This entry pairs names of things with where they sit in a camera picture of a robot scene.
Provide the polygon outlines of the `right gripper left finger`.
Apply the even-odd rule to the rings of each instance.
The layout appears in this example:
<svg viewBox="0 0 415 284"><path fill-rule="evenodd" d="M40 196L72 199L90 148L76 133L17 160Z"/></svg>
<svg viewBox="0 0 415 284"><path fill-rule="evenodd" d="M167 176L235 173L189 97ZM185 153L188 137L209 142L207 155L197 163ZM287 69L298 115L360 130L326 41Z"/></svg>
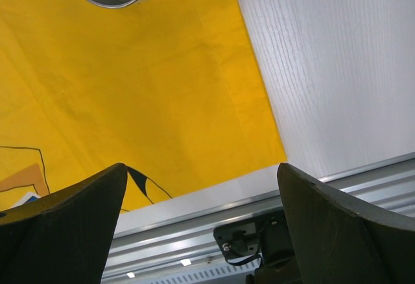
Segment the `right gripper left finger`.
<svg viewBox="0 0 415 284"><path fill-rule="evenodd" d="M116 163L1 212L2 283L100 283L126 191Z"/></svg>

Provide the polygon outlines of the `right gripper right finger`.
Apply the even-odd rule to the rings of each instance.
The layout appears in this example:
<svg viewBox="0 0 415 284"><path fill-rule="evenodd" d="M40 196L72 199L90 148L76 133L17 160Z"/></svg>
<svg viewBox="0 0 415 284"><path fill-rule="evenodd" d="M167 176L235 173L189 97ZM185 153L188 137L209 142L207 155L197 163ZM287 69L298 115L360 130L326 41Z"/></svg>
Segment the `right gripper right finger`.
<svg viewBox="0 0 415 284"><path fill-rule="evenodd" d="M413 283L414 219L282 163L278 187L304 283Z"/></svg>

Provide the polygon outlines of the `yellow Pikachu cloth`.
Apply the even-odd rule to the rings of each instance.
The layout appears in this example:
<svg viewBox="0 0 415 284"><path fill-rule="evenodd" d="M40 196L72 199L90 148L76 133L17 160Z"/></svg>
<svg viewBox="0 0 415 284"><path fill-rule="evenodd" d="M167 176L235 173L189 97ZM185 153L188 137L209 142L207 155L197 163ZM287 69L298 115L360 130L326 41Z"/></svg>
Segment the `yellow Pikachu cloth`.
<svg viewBox="0 0 415 284"><path fill-rule="evenodd" d="M118 162L132 211L286 159L237 0L1 0L1 209Z"/></svg>

